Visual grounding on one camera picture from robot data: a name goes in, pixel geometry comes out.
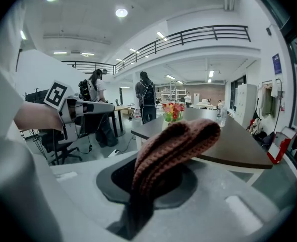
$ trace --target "window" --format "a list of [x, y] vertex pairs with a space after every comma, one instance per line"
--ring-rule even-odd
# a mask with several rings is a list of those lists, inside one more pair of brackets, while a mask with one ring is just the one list
[[231, 97], [230, 97], [230, 108], [235, 111], [236, 103], [238, 101], [238, 86], [241, 84], [247, 83], [246, 75], [242, 76], [241, 78], [231, 82]]

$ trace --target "box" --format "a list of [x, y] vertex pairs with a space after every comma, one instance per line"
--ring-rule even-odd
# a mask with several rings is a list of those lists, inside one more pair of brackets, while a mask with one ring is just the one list
[[134, 110], [132, 108], [127, 108], [122, 110], [123, 115], [131, 115], [132, 113], [134, 113]]

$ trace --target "ceiling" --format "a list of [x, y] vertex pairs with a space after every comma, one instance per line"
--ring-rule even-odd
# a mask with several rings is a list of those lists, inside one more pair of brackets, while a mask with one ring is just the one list
[[214, 71], [211, 78], [213, 81], [225, 81], [231, 79], [240, 66], [246, 66], [253, 61], [254, 59], [242, 56], [217, 55], [152, 67], [146, 72], [156, 85], [170, 82], [171, 79], [165, 75], [171, 75], [176, 81], [184, 83], [206, 82], [209, 79], [209, 71]]
[[[129, 48], [156, 39], [157, 29], [166, 32], [166, 19], [212, 3], [223, 0], [39, 0], [40, 13], [26, 18], [40, 18], [43, 52], [67, 51], [60, 60], [84, 60], [71, 51], [92, 52], [86, 60], [115, 64]], [[115, 15], [119, 8], [128, 10], [125, 18]]]

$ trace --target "white shelving unit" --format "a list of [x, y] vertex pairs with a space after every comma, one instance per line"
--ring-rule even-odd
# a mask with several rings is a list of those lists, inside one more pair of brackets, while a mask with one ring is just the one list
[[187, 94], [187, 90], [178, 90], [176, 89], [176, 101], [179, 102], [181, 98], [185, 97]]
[[257, 86], [242, 84], [238, 86], [238, 97], [234, 119], [243, 127], [247, 128], [253, 118], [256, 105]]
[[175, 91], [160, 91], [160, 99], [161, 101], [177, 101], [179, 102], [180, 98], [185, 96], [187, 94], [187, 90], [178, 90], [176, 89]]

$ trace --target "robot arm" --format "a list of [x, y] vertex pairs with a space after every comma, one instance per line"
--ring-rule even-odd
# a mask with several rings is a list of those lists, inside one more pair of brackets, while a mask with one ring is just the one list
[[[114, 111], [114, 105], [112, 104], [80, 100], [78, 96], [73, 94], [73, 90], [69, 85], [54, 81], [44, 99], [44, 103], [58, 111], [63, 123], [64, 139], [60, 140], [59, 144], [74, 142], [79, 138], [81, 126], [74, 123], [76, 117]], [[74, 109], [75, 114], [71, 115], [71, 109]]]

